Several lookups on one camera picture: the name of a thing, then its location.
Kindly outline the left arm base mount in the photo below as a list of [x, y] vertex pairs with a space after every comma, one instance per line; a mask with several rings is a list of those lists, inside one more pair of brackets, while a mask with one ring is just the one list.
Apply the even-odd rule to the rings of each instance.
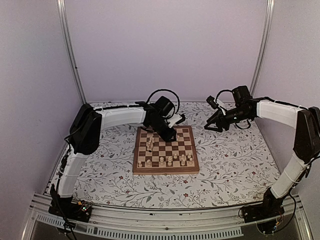
[[60, 197], [55, 191], [50, 193], [52, 198], [48, 212], [52, 215], [88, 223], [92, 214], [92, 204], [79, 200], [73, 202], [73, 197]]

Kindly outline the light wooden knight piece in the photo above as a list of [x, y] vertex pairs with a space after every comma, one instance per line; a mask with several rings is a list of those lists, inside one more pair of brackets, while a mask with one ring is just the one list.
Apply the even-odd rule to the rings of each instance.
[[151, 161], [150, 159], [148, 159], [148, 160], [146, 161], [146, 165], [147, 165], [148, 167], [151, 167], [151, 166], [152, 166], [152, 161]]

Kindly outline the light wooden bishop piece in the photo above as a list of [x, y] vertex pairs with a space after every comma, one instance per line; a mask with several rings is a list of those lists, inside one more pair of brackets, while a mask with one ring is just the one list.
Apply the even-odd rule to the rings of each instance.
[[186, 156], [184, 154], [182, 154], [180, 156], [180, 165], [181, 166], [185, 166], [186, 165]]

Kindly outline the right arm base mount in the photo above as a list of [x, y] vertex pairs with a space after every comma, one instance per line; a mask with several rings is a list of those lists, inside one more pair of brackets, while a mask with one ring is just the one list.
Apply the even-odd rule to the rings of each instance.
[[273, 195], [264, 196], [261, 204], [243, 206], [239, 210], [240, 217], [245, 223], [272, 218], [272, 220], [258, 223], [257, 228], [262, 234], [274, 234], [284, 218], [284, 199], [284, 197], [275, 198]]

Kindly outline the light wooden queen piece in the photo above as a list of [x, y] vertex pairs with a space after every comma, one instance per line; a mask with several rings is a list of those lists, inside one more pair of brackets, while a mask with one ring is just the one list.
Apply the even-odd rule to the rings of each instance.
[[172, 156], [169, 156], [169, 157], [167, 158], [167, 165], [168, 165], [169, 167], [171, 167], [171, 166], [173, 165], [173, 157], [172, 157]]

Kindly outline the light wooden pawn piece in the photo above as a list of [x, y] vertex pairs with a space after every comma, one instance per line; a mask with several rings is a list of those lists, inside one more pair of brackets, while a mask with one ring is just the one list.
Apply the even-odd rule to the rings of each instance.
[[141, 168], [143, 165], [142, 165], [142, 162], [139, 160], [138, 161], [138, 166]]

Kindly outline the light wooden king piece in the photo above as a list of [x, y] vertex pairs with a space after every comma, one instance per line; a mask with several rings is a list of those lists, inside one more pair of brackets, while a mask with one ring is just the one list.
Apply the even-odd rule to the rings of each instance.
[[160, 167], [164, 167], [165, 165], [166, 165], [165, 158], [161, 156], [161, 157], [159, 158], [159, 166], [160, 166]]

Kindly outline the wooden chess board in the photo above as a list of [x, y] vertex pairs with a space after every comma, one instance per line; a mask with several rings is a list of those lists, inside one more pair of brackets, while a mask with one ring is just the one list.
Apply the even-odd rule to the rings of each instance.
[[[156, 132], [147, 132], [141, 127], [137, 130], [133, 169], [134, 175], [189, 175], [198, 174], [200, 171], [198, 156], [196, 151], [193, 129], [190, 125], [176, 126], [176, 135], [180, 136], [178, 141], [165, 142]], [[147, 151], [147, 141], [149, 135], [153, 134], [153, 151]], [[193, 158], [193, 165], [188, 164], [188, 154]], [[185, 166], [181, 166], [180, 156], [185, 155]], [[168, 157], [172, 156], [172, 166], [167, 165]], [[165, 166], [159, 166], [160, 157], [165, 158]], [[147, 166], [147, 160], [151, 160], [151, 167]], [[142, 167], [138, 166], [138, 161], [142, 162]]]

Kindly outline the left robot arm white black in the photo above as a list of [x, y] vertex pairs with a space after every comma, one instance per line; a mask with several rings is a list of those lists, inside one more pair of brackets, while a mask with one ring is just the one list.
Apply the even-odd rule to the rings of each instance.
[[165, 142], [175, 141], [175, 125], [183, 122], [185, 116], [179, 114], [179, 105], [161, 96], [156, 102], [136, 101], [134, 104], [96, 108], [86, 103], [81, 106], [74, 119], [69, 135], [65, 137], [67, 150], [61, 159], [57, 183], [52, 184], [50, 195], [55, 209], [63, 216], [74, 213], [74, 205], [66, 199], [72, 199], [73, 187], [80, 170], [89, 155], [100, 145], [103, 130], [121, 126], [142, 124], [151, 128]]

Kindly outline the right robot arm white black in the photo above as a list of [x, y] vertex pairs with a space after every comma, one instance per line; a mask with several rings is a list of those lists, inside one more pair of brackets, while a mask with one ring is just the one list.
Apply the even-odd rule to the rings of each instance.
[[[226, 109], [219, 96], [222, 93], [233, 96], [234, 107]], [[297, 186], [301, 178], [308, 174], [313, 162], [320, 158], [320, 108], [303, 106], [268, 96], [253, 97], [245, 85], [234, 89], [221, 90], [216, 96], [208, 96], [206, 102], [215, 110], [207, 119], [204, 128], [209, 131], [228, 131], [231, 125], [251, 122], [255, 119], [268, 120], [291, 129], [291, 140], [287, 146], [286, 165], [280, 177], [269, 188], [268, 193], [280, 200]]]

